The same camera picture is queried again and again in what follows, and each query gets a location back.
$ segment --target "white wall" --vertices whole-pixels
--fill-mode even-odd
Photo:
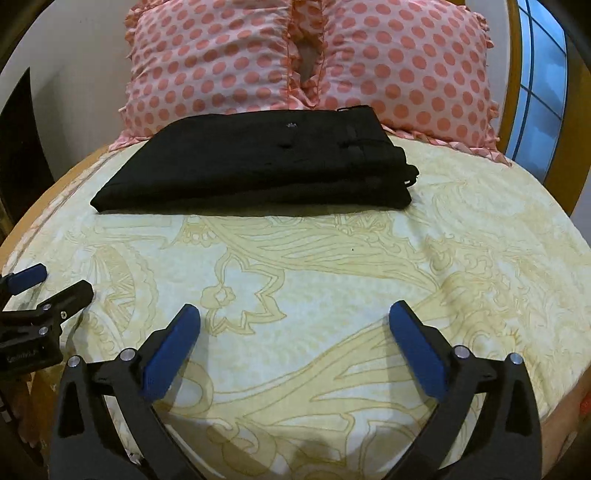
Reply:
[[[583,193],[581,193],[570,219],[587,240],[587,243],[591,245],[591,170],[589,170]]]
[[[55,178],[122,130],[131,63],[123,21],[135,0],[55,0],[0,74],[2,109],[27,67],[41,144]]]
[[[501,116],[492,123],[495,130],[499,131],[503,108],[505,106],[505,94],[509,80],[509,62],[511,59],[511,34],[509,32],[509,11],[506,0],[466,0],[466,6],[473,12],[478,12],[486,17],[491,28],[489,35],[495,44],[487,52],[488,78],[491,82],[491,95],[495,102],[499,103]]]

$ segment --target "bed sheet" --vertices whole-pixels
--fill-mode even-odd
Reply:
[[[3,274],[41,261],[50,275],[8,307],[90,281],[94,302],[61,337],[66,358],[90,362],[196,305],[202,334],[156,409],[208,478],[382,478],[435,406],[389,332],[399,299],[452,345],[521,353],[545,419],[591,362],[589,246],[521,167],[392,142],[421,171],[404,212],[97,215],[89,200],[142,144],[129,147],[31,226]],[[61,368],[40,375],[55,388]],[[477,396],[448,462],[481,406]]]

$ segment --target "folded black garment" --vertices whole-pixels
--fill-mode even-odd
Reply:
[[[199,115],[157,133],[90,204],[99,212],[167,205],[402,209],[417,176],[368,106]]]

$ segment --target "pillow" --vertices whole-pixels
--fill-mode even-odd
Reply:
[[[200,113],[304,109],[291,0],[143,0],[125,21],[132,50],[125,130],[110,150]]]
[[[308,5],[316,14],[317,1]],[[322,0],[320,9],[323,51],[304,84],[313,108],[371,105],[400,136],[507,162],[491,127],[483,16],[444,0]],[[298,27],[316,33],[309,20]]]

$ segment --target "metal screw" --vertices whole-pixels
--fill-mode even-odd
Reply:
[[[463,345],[458,345],[453,348],[453,353],[458,358],[466,359],[470,356],[470,350]]]
[[[68,367],[76,367],[80,363],[80,357],[78,355],[71,356],[68,360]]]
[[[126,348],[119,354],[119,357],[124,362],[129,362],[133,357],[135,357],[135,350],[132,348]]]
[[[511,360],[511,362],[513,362],[515,365],[521,365],[523,363],[523,357],[515,352],[509,355],[509,360]]]

